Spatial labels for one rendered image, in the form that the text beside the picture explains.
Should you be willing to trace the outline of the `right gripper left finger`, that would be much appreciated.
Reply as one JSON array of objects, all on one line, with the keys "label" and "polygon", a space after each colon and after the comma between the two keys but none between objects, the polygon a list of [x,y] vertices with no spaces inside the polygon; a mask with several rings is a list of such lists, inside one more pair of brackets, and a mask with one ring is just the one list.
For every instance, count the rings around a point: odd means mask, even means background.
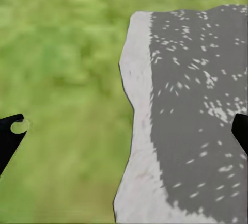
[{"label": "right gripper left finger", "polygon": [[0,175],[30,128],[23,114],[0,119]]}]

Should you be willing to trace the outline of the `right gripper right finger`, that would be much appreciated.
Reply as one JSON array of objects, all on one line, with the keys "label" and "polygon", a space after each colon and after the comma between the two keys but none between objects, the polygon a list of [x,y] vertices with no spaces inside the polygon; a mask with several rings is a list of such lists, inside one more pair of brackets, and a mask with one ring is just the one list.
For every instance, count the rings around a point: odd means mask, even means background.
[{"label": "right gripper right finger", "polygon": [[248,155],[248,116],[236,114],[231,131]]}]

